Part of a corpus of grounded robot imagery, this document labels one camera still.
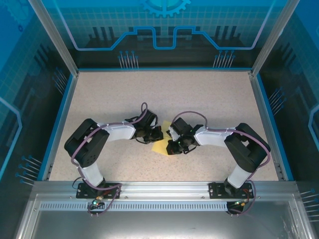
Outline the yellow cloth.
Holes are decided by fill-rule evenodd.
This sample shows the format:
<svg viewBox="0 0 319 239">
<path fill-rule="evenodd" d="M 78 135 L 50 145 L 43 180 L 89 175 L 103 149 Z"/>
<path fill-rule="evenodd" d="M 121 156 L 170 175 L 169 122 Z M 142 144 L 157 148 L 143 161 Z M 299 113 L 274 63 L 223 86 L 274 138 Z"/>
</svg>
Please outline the yellow cloth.
<svg viewBox="0 0 319 239">
<path fill-rule="evenodd" d="M 152 151 L 168 156 L 166 147 L 168 146 L 168 141 L 171 140 L 171 136 L 167 133 L 168 127 L 171 125 L 170 121 L 164 120 L 161 125 L 161 131 L 163 133 L 163 139 L 160 141 L 157 141 L 152 146 Z"/>
</svg>

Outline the sheet metal tray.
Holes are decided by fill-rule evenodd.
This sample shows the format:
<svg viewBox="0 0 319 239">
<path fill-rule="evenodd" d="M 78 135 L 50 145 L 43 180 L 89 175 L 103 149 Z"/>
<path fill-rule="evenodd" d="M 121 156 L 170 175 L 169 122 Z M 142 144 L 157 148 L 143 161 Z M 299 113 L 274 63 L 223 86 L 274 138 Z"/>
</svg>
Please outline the sheet metal tray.
<svg viewBox="0 0 319 239">
<path fill-rule="evenodd" d="M 319 239 L 301 202 L 293 197 L 255 202 L 249 212 L 40 211 L 26 207 L 13 239 Z M 67 200 L 65 202 L 86 202 Z"/>
</svg>

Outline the blue printed gear panel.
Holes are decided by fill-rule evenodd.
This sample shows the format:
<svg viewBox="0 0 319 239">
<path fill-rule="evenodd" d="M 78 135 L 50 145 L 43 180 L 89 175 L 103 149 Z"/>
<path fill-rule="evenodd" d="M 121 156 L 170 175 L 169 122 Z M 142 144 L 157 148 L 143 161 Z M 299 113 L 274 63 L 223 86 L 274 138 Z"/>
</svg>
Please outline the blue printed gear panel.
<svg viewBox="0 0 319 239">
<path fill-rule="evenodd" d="M 287 0 L 42 0 L 76 66 L 250 68 Z"/>
</svg>

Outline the blue printed side panel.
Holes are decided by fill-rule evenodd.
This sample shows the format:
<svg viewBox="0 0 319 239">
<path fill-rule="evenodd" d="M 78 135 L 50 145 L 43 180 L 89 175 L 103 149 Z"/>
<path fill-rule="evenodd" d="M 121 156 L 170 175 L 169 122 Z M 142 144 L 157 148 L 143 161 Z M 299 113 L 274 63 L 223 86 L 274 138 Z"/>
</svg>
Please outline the blue printed side panel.
<svg viewBox="0 0 319 239">
<path fill-rule="evenodd" d="M 28 0 L 0 0 L 0 239 L 14 239 L 71 73 Z"/>
<path fill-rule="evenodd" d="M 290 174 L 319 227 L 319 0 L 299 0 L 259 75 Z"/>
</svg>

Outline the aluminium cross rail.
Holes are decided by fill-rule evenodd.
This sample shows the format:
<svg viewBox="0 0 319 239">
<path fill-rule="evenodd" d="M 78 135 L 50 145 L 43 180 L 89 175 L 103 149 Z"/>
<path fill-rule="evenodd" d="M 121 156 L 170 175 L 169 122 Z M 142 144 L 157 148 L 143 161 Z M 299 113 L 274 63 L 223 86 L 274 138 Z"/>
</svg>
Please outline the aluminium cross rail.
<svg viewBox="0 0 319 239">
<path fill-rule="evenodd" d="M 75 199 L 76 189 L 71 181 L 35 182 L 31 197 L 43 199 Z M 123 182 L 121 200 L 208 200 L 208 182 Z M 296 182 L 257 181 L 253 193 L 256 199 L 283 200 L 298 196 Z"/>
</svg>

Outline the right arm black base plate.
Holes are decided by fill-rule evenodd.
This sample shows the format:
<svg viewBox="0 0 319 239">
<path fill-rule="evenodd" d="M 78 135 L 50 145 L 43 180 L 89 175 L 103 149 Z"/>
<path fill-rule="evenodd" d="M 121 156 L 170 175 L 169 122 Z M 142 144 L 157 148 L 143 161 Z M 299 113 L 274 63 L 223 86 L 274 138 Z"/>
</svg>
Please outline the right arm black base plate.
<svg viewBox="0 0 319 239">
<path fill-rule="evenodd" d="M 208 193 L 210 199 L 245 199 L 254 198 L 253 187 L 251 183 L 244 183 L 236 189 L 230 184 L 212 182 L 208 184 Z"/>
</svg>

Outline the aluminium side rail blue trim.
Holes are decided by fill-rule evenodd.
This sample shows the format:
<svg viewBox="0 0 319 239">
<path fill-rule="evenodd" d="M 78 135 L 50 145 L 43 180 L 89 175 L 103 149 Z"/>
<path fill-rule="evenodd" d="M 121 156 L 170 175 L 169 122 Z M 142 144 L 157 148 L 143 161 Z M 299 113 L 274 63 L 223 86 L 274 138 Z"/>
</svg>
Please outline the aluminium side rail blue trim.
<svg viewBox="0 0 319 239">
<path fill-rule="evenodd" d="M 294 177 L 287 159 L 282 140 L 272 113 L 265 88 L 260 75 L 248 73 L 255 96 L 268 145 L 271 148 L 272 161 L 280 181 L 294 181 Z"/>
<path fill-rule="evenodd" d="M 76 84 L 78 81 L 78 76 L 71 75 L 69 77 L 65 92 L 63 94 L 61 104 L 53 125 L 53 129 L 49 138 L 49 142 L 44 154 L 42 165 L 40 167 L 37 181 L 46 181 L 49 179 L 52 165 L 57 154 L 59 143 L 62 137 L 62 132 L 65 126 L 68 111 L 72 102 Z"/>
</svg>

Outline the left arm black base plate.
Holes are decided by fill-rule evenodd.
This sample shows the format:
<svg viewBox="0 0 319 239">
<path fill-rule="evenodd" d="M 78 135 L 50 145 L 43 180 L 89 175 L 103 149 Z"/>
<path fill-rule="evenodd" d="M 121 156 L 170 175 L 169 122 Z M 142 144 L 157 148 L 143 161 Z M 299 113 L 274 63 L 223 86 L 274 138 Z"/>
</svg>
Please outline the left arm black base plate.
<svg viewBox="0 0 319 239">
<path fill-rule="evenodd" d="M 77 186 L 76 198 L 77 199 L 95 199 L 98 196 L 103 197 L 104 199 L 112 199 L 116 192 L 117 188 L 112 190 L 99 191 L 89 187 L 86 183 L 79 183 Z"/>
</svg>

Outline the aluminium frame post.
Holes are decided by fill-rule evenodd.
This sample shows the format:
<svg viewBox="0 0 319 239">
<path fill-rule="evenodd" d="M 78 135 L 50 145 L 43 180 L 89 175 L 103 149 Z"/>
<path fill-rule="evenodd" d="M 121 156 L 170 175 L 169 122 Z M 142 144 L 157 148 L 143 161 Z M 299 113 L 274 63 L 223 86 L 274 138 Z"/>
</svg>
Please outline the aluminium frame post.
<svg viewBox="0 0 319 239">
<path fill-rule="evenodd" d="M 28 2 L 46 30 L 52 43 L 56 47 L 62 60 L 66 64 L 68 70 L 73 76 L 78 77 L 78 68 L 44 4 L 41 0 L 28 0 Z"/>
<path fill-rule="evenodd" d="M 257 78 L 257 74 L 261 70 L 262 66 L 266 62 L 269 54 L 271 53 L 272 49 L 274 48 L 277 40 L 279 39 L 280 35 L 282 34 L 284 28 L 286 27 L 289 19 L 291 18 L 292 14 L 294 13 L 297 5 L 299 4 L 300 0 L 287 0 L 283 10 L 281 11 L 274 27 L 272 28 L 264 46 L 262 47 L 251 72 L 249 73 L 249 78 L 252 81 L 253 78 Z"/>
</svg>

